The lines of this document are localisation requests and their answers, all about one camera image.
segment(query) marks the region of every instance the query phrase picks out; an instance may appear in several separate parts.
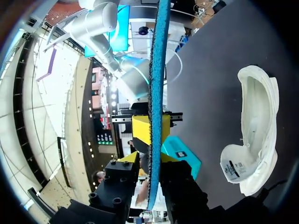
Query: label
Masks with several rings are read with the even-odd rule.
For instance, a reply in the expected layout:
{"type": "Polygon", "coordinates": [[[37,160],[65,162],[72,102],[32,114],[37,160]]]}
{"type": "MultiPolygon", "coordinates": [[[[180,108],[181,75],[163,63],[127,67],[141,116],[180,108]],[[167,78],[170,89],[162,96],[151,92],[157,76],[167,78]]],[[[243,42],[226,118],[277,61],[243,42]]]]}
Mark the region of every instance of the label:
{"type": "Polygon", "coordinates": [[[243,163],[233,163],[231,160],[222,161],[221,166],[223,171],[226,173],[226,177],[229,180],[235,180],[240,177],[241,174],[246,172],[246,168],[243,163]]]}
{"type": "Polygon", "coordinates": [[[186,157],[187,156],[187,154],[184,151],[176,152],[176,155],[177,155],[178,158],[186,157]]]}

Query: blue foam strip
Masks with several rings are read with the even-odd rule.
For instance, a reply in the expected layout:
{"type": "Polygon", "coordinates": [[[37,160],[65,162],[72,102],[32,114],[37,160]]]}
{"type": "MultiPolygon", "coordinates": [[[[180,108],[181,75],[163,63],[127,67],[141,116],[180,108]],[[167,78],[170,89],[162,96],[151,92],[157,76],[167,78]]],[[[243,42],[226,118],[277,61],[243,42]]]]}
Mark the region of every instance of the blue foam strip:
{"type": "Polygon", "coordinates": [[[151,55],[151,176],[148,210],[155,204],[160,176],[162,146],[163,78],[170,19],[170,0],[160,0],[151,55]]]}

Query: screw hole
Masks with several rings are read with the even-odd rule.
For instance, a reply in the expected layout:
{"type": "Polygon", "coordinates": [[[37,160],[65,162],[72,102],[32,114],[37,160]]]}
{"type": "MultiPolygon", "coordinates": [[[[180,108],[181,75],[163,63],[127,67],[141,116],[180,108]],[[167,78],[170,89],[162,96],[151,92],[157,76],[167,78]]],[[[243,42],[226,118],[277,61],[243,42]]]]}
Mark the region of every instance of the screw hole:
{"type": "Polygon", "coordinates": [[[115,199],[113,199],[113,204],[117,205],[121,203],[121,199],[119,197],[116,197],[115,199]]]}
{"type": "Polygon", "coordinates": [[[90,194],[89,194],[89,198],[95,198],[96,196],[97,196],[96,193],[90,193],[90,194]]]}

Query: person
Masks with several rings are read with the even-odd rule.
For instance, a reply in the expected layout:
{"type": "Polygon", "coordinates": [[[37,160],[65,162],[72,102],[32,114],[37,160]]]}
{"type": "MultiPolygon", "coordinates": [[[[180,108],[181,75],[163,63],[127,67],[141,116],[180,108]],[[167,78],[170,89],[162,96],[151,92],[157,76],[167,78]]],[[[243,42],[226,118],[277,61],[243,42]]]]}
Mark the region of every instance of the person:
{"type": "Polygon", "coordinates": [[[98,186],[105,178],[104,171],[96,171],[92,175],[92,180],[95,183],[95,186],[98,186]]]}
{"type": "Polygon", "coordinates": [[[130,145],[131,153],[136,152],[136,149],[134,147],[134,144],[133,144],[132,140],[128,141],[128,145],[130,145]]]}

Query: black work surface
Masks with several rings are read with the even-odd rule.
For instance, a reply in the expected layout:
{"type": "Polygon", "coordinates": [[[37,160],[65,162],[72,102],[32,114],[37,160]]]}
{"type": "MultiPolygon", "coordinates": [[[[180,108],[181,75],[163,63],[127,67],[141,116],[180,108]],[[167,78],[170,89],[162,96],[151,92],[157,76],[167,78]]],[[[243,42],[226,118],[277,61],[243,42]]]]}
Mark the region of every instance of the black work surface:
{"type": "MultiPolygon", "coordinates": [[[[278,161],[266,183],[287,179],[298,156],[299,70],[283,39],[267,18],[249,1],[223,8],[178,53],[183,72],[173,83],[180,64],[167,64],[168,108],[183,112],[183,122],[171,128],[202,161],[197,183],[208,193],[208,206],[228,208],[241,200],[239,185],[228,183],[220,168],[220,155],[228,144],[242,144],[242,90],[238,71],[257,64],[278,81],[278,161]]],[[[265,201],[275,205],[283,186],[265,201]]]]}

